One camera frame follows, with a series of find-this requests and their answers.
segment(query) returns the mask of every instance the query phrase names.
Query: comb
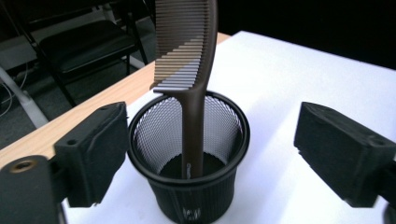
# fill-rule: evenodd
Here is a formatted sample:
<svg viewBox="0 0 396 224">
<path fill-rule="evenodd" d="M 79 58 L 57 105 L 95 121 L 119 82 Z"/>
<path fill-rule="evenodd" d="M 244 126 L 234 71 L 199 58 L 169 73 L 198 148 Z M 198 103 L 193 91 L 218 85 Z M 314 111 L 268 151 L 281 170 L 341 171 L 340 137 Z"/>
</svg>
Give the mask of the comb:
<svg viewBox="0 0 396 224">
<path fill-rule="evenodd" d="M 218 18 L 215 0 L 157 0 L 154 92 L 182 108 L 182 178 L 203 174 L 204 106 L 214 60 Z"/>
</svg>

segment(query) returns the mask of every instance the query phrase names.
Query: comb teeth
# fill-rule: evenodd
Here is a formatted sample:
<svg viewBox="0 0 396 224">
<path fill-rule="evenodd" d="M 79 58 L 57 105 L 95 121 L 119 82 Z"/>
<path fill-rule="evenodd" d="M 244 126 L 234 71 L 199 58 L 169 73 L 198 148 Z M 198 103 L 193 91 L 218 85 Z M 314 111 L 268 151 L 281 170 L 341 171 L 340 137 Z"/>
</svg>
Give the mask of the comb teeth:
<svg viewBox="0 0 396 224">
<path fill-rule="evenodd" d="M 204 0 L 157 0 L 155 91 L 184 91 L 200 80 L 208 32 Z"/>
</svg>

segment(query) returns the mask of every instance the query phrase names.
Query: wooden surface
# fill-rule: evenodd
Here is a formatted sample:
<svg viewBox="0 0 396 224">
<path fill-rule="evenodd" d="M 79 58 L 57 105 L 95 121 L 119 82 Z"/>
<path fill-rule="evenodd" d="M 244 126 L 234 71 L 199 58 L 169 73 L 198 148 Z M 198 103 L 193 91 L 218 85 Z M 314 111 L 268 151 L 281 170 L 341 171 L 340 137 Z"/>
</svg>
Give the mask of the wooden surface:
<svg viewBox="0 0 396 224">
<path fill-rule="evenodd" d="M 218 43 L 228 37 L 228 35 L 219 34 Z M 52 146 L 56 141 L 87 118 L 94 110 L 103 105 L 121 101 L 130 105 L 149 91 L 149 86 L 154 79 L 154 67 L 155 62 L 148 64 L 96 94 L 91 99 L 62 114 L 59 118 L 1 149 L 0 167 L 18 158 L 30 155 L 43 155 L 51 158 L 54 155 Z"/>
</svg>

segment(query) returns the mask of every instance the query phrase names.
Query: white tabletop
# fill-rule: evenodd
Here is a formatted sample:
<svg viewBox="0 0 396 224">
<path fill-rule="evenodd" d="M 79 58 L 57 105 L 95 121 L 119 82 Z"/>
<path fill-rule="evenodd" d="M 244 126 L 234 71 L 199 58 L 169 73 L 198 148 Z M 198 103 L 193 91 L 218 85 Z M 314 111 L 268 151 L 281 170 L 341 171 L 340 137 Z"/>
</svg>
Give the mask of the white tabletop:
<svg viewBox="0 0 396 224">
<path fill-rule="evenodd" d="M 245 112 L 251 138 L 233 202 L 216 223 L 382 223 L 386 202 L 351 208 L 293 146 L 302 101 L 331 107 L 396 141 L 396 71 L 241 32 L 218 45 L 208 88 Z M 156 95 L 128 106 L 130 117 Z M 68 208 L 70 224 L 172 223 L 128 159 L 103 202 Z"/>
</svg>

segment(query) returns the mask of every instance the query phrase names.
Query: mesh pen holder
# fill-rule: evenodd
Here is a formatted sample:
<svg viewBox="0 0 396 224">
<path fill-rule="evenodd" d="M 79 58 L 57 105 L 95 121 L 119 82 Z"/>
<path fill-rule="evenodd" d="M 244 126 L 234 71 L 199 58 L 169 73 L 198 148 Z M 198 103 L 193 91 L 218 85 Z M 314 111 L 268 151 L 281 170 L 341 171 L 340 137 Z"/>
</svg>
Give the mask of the mesh pen holder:
<svg viewBox="0 0 396 224">
<path fill-rule="evenodd" d="M 163 213 L 176 223 L 210 223 L 233 200 L 236 168 L 248 150 L 248 120 L 224 96 L 205 98 L 204 175 L 181 178 L 181 105 L 161 96 L 145 105 L 130 125 L 128 156 L 148 179 Z"/>
</svg>

